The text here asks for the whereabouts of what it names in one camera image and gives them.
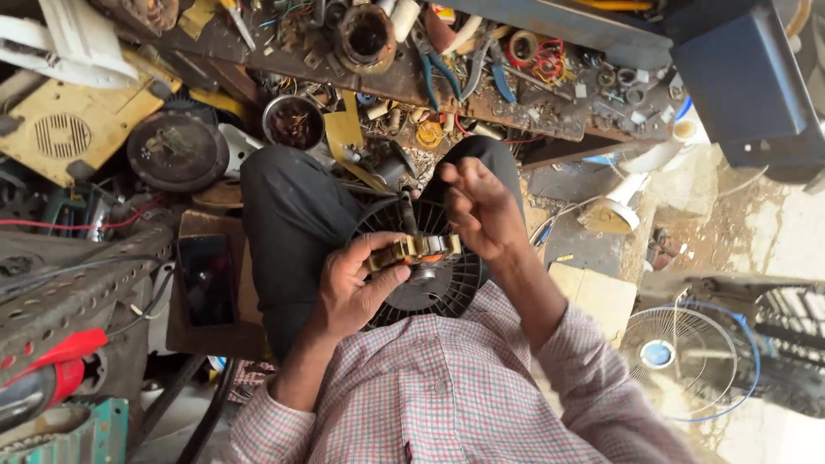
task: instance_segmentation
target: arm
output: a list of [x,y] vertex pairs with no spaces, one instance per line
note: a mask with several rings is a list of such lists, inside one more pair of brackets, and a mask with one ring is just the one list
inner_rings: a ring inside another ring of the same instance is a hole
[[313,409],[335,347],[360,330],[380,304],[409,277],[397,266],[364,283],[364,261],[403,234],[366,234],[331,254],[321,274],[318,305],[275,379],[243,407],[217,462],[305,462],[315,423]]
[[450,223],[516,308],[565,425],[612,462],[691,462],[595,323],[568,307],[527,241],[512,194],[475,158],[446,165],[441,176],[453,186]]

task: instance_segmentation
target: blue handle pliers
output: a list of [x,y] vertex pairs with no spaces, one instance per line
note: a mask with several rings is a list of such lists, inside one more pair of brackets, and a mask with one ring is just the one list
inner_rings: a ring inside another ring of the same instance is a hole
[[493,71],[493,80],[496,82],[498,92],[502,94],[502,97],[507,103],[516,102],[516,96],[513,95],[510,86],[507,84],[507,78],[504,77],[504,52],[502,52],[502,47],[498,44],[498,39],[493,37],[495,28],[495,22],[488,24],[487,32],[484,34],[484,40],[473,55],[473,68],[470,71],[469,79],[467,79],[467,86],[464,87],[464,92],[459,97],[459,100],[464,100],[469,97],[479,86],[481,70],[484,68],[485,59],[489,54],[491,58],[490,69]]
[[461,100],[461,85],[459,84],[459,80],[455,78],[455,75],[450,71],[450,68],[441,61],[441,58],[438,57],[438,53],[432,48],[429,39],[427,39],[427,33],[424,31],[424,28],[421,26],[421,23],[417,23],[414,28],[412,29],[412,42],[415,45],[416,50],[418,50],[418,57],[421,59],[421,66],[424,68],[424,79],[427,81],[427,95],[430,98],[430,102],[432,102],[433,108],[436,111],[439,111],[440,103],[438,98],[436,98],[436,93],[432,87],[432,68],[435,67],[442,74],[444,77],[447,78],[447,81],[450,83],[450,87],[453,89],[453,93],[455,97]]

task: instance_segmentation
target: screwdriver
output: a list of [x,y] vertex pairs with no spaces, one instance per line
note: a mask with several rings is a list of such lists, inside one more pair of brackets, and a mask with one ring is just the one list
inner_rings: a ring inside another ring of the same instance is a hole
[[255,40],[252,40],[252,34],[249,33],[249,28],[243,22],[243,18],[241,18],[241,9],[238,8],[238,4],[235,0],[220,0],[220,4],[229,12],[232,21],[235,22],[235,26],[241,33],[243,41],[247,43],[250,50],[255,51]]

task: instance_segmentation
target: mobile phone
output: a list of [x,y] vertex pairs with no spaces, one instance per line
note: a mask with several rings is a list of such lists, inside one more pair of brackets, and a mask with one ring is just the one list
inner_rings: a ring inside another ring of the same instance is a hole
[[229,239],[223,234],[181,237],[177,256],[192,327],[234,324],[238,320],[235,271]]

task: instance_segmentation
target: yellow board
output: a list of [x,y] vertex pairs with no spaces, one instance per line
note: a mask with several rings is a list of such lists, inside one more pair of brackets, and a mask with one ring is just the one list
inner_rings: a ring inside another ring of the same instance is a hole
[[78,161],[98,170],[126,141],[132,129],[163,105],[150,87],[177,92],[181,80],[123,49],[139,71],[136,84],[102,89],[49,79],[8,114],[20,126],[0,136],[0,152],[61,187],[74,179],[66,168]]
[[364,181],[364,183],[378,192],[388,192],[389,188],[380,178],[373,176],[362,167],[349,161],[344,154],[345,146],[355,145],[356,147],[363,147],[364,136],[361,133],[361,124],[358,122],[356,94],[350,90],[344,90],[342,94],[346,110],[323,115],[323,120],[327,127],[329,151],[339,164],[347,171],[355,174],[360,180]]

